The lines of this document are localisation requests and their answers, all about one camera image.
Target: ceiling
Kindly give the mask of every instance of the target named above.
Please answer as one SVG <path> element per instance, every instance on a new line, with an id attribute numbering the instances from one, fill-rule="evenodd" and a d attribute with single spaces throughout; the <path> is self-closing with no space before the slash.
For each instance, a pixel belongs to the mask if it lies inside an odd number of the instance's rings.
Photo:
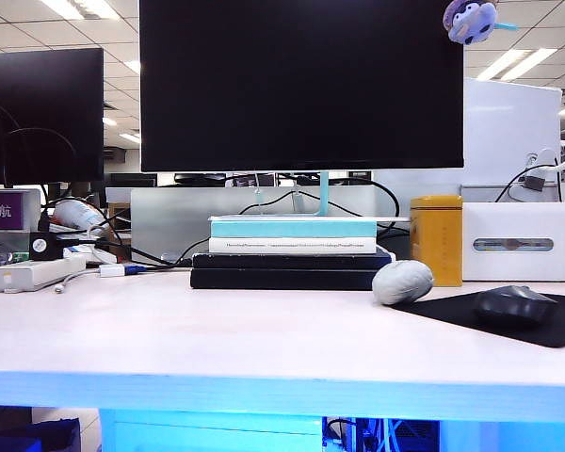
<path id="1" fill-rule="evenodd" d="M 137 0 L 107 2 L 122 20 L 65 21 L 40 0 L 0 0 L 0 52 L 103 47 L 105 102 L 114 108 L 105 115 L 118 123 L 105 127 L 105 145 L 137 149 L 120 137 L 139 129 L 139 76 L 124 64 L 138 60 Z M 565 89 L 565 1 L 501 0 L 498 9 L 499 22 L 514 23 L 520 29 L 496 30 L 487 41 L 468 47 L 466 74 L 478 76 L 511 48 L 557 48 L 513 83 Z"/>

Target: light blue book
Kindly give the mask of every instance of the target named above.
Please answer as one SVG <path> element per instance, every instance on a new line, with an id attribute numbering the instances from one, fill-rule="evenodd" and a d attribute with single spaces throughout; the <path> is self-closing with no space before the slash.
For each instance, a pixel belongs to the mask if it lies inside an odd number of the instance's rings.
<path id="1" fill-rule="evenodd" d="M 212 237 L 376 237 L 377 222 L 365 218 L 218 219 Z"/>

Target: black computer mouse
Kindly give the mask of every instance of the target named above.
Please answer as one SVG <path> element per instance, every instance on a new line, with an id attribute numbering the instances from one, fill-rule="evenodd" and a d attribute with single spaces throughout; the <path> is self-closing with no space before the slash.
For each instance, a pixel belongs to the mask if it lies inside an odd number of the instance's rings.
<path id="1" fill-rule="evenodd" d="M 527 330 L 548 322 L 557 307 L 555 300 L 529 287 L 507 285 L 477 294 L 474 312 L 482 323 L 490 326 Z"/>

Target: white desk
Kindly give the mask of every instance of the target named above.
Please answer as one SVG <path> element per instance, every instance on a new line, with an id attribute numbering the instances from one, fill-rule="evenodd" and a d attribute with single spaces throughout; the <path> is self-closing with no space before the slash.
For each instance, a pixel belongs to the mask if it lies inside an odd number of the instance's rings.
<path id="1" fill-rule="evenodd" d="M 565 295 L 565 283 L 530 285 Z M 195 291 L 185 272 L 88 275 L 64 295 L 0 294 L 9 404 L 260 413 L 312 426 L 323 415 L 565 422 L 565 348 L 376 306 L 368 292 Z"/>

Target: white bottle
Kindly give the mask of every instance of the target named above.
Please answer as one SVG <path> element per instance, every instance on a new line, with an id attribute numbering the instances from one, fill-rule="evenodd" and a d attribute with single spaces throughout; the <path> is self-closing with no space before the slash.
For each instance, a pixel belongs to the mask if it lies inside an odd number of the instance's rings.
<path id="1" fill-rule="evenodd" d="M 80 231 L 92 229 L 92 235 L 108 235 L 108 224 L 101 224 L 105 219 L 101 212 L 91 205 L 78 200 L 64 200 L 58 202 L 55 207 L 54 218 L 63 226 Z"/>

